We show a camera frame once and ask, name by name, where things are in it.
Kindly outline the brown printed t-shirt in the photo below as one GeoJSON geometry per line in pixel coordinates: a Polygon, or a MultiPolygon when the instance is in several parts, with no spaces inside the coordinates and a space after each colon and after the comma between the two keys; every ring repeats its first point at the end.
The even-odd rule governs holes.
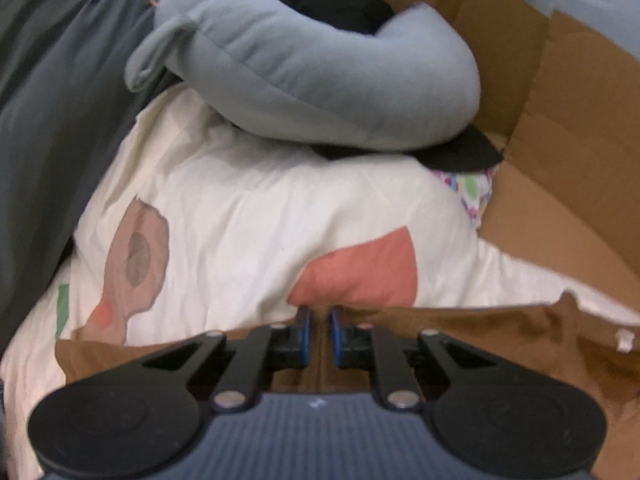
{"type": "MultiPolygon", "coordinates": [[[[473,309],[347,307],[355,323],[390,328],[399,337],[420,328],[436,330],[581,388],[596,399],[608,420],[608,435],[594,474],[598,479],[639,479],[639,326],[620,325],[582,312],[568,293],[555,304],[473,309]]],[[[311,360],[306,370],[273,376],[277,392],[364,390],[364,372],[333,364],[329,307],[312,310],[311,360]]],[[[125,347],[61,339],[55,359],[66,384],[110,370],[170,344],[125,347]]]]}

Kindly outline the cream bear print blanket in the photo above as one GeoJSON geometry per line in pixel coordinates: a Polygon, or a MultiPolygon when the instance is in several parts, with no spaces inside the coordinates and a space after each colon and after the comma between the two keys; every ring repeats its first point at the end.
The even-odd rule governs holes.
{"type": "Polygon", "coordinates": [[[74,250],[1,362],[9,475],[35,479],[35,405],[64,384],[58,342],[142,347],[291,316],[301,304],[548,304],[638,315],[481,240],[462,199],[409,156],[329,162],[230,125],[194,91],[138,117],[82,214],[74,250]]]}

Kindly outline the colourful dotted cloth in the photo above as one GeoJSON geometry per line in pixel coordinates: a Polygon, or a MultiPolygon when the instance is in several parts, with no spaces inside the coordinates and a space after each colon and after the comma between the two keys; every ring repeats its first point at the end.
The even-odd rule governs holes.
{"type": "Polygon", "coordinates": [[[446,172],[432,170],[432,174],[460,198],[472,225],[478,231],[492,197],[492,185],[499,166],[477,172],[446,172]]]}

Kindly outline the black flat pad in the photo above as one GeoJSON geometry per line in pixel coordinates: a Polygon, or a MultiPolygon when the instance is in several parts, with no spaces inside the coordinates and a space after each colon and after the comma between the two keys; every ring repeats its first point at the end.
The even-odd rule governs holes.
{"type": "Polygon", "coordinates": [[[475,174],[499,166],[503,154],[475,126],[467,126],[452,139],[403,152],[380,152],[331,144],[311,144],[314,154],[329,162],[355,159],[412,159],[427,169],[475,174]]]}

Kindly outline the brown cardboard sheet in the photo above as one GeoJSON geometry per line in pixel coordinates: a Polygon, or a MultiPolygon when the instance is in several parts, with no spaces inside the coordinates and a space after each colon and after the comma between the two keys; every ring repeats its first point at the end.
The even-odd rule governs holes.
{"type": "Polygon", "coordinates": [[[504,162],[480,234],[624,301],[639,288],[639,63],[593,28],[525,0],[434,6],[471,47],[475,122],[504,162]]]}

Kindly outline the grey neck pillow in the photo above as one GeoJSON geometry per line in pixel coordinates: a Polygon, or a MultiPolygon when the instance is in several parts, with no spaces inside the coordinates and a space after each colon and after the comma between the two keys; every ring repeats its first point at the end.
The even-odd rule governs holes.
{"type": "Polygon", "coordinates": [[[415,150],[453,138],[480,107],[470,47],[422,2],[363,35],[280,0],[157,0],[126,85],[138,92],[160,70],[243,130],[291,142],[415,150]]]}

